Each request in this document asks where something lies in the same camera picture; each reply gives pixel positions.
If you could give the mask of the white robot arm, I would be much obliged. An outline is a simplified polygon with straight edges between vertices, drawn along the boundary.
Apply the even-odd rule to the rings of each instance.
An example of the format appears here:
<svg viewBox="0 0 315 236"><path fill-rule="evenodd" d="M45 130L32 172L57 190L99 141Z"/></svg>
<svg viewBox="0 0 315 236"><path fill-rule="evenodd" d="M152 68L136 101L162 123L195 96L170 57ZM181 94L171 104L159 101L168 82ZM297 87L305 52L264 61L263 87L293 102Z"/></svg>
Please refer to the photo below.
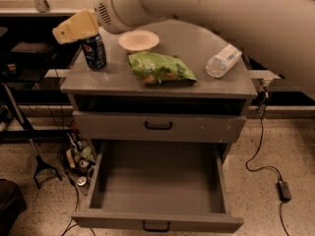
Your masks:
<svg viewBox="0 0 315 236"><path fill-rule="evenodd" d="M61 43L177 20L215 32L307 96L315 97L311 0L94 0L53 30Z"/></svg>

